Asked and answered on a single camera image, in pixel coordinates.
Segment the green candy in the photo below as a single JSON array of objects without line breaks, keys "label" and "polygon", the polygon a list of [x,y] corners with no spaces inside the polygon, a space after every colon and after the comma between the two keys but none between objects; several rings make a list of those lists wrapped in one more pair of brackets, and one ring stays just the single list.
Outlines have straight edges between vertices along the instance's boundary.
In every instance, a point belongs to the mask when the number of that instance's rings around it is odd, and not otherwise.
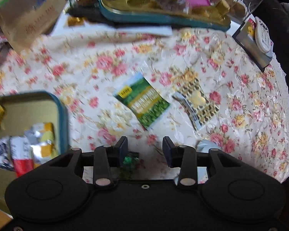
[{"label": "green candy", "polygon": [[120,179],[132,179],[139,163],[138,152],[128,152],[120,167]]}]

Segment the brown gold heart packet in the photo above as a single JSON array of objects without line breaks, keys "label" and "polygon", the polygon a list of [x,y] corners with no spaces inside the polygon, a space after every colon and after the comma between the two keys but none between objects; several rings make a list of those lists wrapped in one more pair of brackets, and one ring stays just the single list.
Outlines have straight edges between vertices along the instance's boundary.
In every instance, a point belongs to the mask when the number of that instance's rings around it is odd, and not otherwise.
[{"label": "brown gold heart packet", "polygon": [[196,74],[191,71],[178,77],[172,98],[183,107],[194,130],[201,130],[219,112],[219,105],[204,93]]}]

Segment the yellow silver snack packet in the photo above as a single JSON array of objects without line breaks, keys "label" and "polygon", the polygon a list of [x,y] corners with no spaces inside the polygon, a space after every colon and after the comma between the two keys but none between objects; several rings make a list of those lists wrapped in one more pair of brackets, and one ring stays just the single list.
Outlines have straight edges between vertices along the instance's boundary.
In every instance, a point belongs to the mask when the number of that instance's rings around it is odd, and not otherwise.
[{"label": "yellow silver snack packet", "polygon": [[32,148],[34,168],[43,165],[58,155],[54,126],[52,123],[37,123],[24,131]]}]

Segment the green garlic peas packet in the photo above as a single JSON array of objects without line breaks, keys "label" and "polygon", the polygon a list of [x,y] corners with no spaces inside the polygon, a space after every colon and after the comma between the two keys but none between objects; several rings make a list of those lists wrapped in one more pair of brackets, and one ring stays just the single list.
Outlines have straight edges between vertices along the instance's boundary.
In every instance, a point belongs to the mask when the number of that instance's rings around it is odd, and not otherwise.
[{"label": "green garlic peas packet", "polygon": [[170,103],[141,73],[130,77],[113,96],[133,112],[145,129],[150,128],[170,107]]}]

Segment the red white snack packet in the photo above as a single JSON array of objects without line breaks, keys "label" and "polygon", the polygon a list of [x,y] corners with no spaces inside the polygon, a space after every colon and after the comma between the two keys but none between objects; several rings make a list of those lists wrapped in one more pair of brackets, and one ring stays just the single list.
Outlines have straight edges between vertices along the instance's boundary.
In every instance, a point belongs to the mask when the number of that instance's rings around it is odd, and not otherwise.
[{"label": "red white snack packet", "polygon": [[11,158],[17,177],[34,169],[32,148],[25,136],[15,136],[10,139]]}]

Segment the black white snack packet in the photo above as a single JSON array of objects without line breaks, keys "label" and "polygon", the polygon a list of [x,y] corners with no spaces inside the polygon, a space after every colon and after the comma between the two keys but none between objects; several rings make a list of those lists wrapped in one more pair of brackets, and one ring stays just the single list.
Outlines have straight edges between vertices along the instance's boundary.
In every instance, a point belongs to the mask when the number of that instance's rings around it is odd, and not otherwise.
[{"label": "black white snack packet", "polygon": [[11,158],[10,136],[0,138],[0,169],[14,171]]}]

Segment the teal tin box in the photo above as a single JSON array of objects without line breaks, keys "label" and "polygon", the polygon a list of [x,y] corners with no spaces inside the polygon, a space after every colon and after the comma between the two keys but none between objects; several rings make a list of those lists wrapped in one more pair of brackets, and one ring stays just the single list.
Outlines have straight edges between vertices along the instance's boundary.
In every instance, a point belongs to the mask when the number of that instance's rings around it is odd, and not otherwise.
[{"label": "teal tin box", "polygon": [[68,113],[54,94],[33,91],[0,96],[0,210],[9,213],[4,194],[18,176],[67,151]]}]

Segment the notepad block with duck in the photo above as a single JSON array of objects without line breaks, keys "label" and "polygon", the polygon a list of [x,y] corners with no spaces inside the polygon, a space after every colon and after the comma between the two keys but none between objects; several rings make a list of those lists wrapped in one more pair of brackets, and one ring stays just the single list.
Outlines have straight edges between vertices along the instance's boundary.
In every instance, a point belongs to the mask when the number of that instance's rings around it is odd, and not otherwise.
[{"label": "notepad block with duck", "polygon": [[274,44],[269,53],[262,53],[255,41],[255,28],[256,20],[249,18],[240,26],[240,28],[238,28],[234,33],[233,38],[245,50],[247,55],[257,65],[260,71],[264,72],[265,68],[270,64],[273,58]]}]

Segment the white board under tray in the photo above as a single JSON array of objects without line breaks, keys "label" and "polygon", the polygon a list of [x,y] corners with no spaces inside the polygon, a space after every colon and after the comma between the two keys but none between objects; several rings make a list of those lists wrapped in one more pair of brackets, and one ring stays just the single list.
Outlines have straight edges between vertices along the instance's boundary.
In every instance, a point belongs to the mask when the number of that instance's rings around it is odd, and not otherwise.
[{"label": "white board under tray", "polygon": [[[78,26],[69,26],[68,19],[80,18]],[[168,37],[172,35],[172,27],[139,23],[116,23],[106,19],[100,12],[98,4],[93,6],[66,7],[55,23],[51,36],[68,35],[72,33],[117,31],[123,33],[146,33]]]}]

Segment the gold wrapped candy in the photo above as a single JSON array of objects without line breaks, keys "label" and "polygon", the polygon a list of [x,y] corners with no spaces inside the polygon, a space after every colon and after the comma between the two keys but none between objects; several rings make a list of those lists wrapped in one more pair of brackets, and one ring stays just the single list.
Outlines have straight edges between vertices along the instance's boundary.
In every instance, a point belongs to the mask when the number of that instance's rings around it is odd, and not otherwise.
[{"label": "gold wrapped candy", "polygon": [[80,17],[68,16],[66,25],[68,27],[78,27],[84,25],[84,19]]}]

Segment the teal gold tin lid tray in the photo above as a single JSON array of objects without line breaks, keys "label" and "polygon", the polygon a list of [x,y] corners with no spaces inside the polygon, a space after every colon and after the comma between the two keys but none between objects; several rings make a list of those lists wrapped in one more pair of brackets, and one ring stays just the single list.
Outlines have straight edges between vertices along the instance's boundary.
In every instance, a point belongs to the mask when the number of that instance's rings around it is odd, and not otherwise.
[{"label": "teal gold tin lid tray", "polygon": [[149,23],[227,31],[230,18],[213,5],[192,7],[184,0],[99,0],[101,13],[117,23]]}]

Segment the kraft paper pouch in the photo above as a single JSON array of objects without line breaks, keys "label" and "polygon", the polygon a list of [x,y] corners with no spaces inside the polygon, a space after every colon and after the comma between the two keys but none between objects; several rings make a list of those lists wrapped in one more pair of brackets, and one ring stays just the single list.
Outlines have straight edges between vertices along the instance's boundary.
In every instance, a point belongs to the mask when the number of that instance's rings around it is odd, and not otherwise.
[{"label": "kraft paper pouch", "polygon": [[66,0],[0,0],[0,26],[11,47],[20,53],[47,32]]}]

